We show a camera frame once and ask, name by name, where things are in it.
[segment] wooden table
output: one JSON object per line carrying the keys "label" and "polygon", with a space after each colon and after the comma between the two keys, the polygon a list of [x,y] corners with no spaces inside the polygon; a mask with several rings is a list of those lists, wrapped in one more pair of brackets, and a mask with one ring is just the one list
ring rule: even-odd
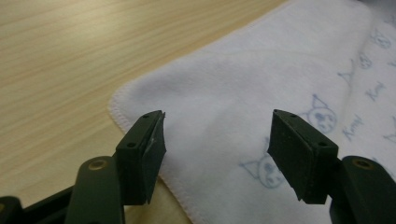
{"label": "wooden table", "polygon": [[[0,2],[0,195],[23,206],[74,184],[123,133],[122,84],[257,19],[284,0]],[[128,223],[190,223],[159,180]]]}

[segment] white cloth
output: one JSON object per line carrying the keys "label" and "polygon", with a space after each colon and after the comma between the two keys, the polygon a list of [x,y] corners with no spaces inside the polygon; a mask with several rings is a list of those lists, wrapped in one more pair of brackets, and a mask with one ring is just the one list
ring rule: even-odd
{"label": "white cloth", "polygon": [[291,0],[127,83],[110,102],[127,131],[166,112],[161,177],[193,223],[331,223],[298,202],[266,153],[272,111],[298,114],[339,158],[396,174],[396,2]]}

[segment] black object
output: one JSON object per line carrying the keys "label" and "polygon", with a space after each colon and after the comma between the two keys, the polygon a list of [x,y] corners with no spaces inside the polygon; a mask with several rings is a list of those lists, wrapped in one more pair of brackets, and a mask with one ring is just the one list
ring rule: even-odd
{"label": "black object", "polygon": [[139,118],[113,157],[85,161],[74,187],[22,209],[16,197],[0,198],[0,224],[124,223],[123,205],[149,203],[163,156],[162,111]]}
{"label": "black object", "polygon": [[268,153],[305,203],[332,197],[333,224],[395,224],[396,183],[377,162],[338,146],[300,117],[274,110]]}

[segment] towel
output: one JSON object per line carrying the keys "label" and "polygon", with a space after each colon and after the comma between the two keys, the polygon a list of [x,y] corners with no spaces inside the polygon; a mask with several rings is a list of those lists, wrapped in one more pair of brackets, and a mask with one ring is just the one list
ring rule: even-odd
{"label": "towel", "polygon": [[272,111],[298,114],[339,147],[396,174],[396,2],[290,0],[246,27],[121,87],[126,132],[166,112],[160,175],[193,223],[331,223],[299,202],[266,152]]}

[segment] wooden surface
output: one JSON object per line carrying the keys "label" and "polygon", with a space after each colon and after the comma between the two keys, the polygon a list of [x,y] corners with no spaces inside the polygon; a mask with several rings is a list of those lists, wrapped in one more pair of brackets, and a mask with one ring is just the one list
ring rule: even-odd
{"label": "wooden surface", "polygon": [[[0,195],[23,206],[74,184],[122,132],[122,84],[244,26],[284,0],[0,1]],[[190,223],[159,180],[127,223]]]}

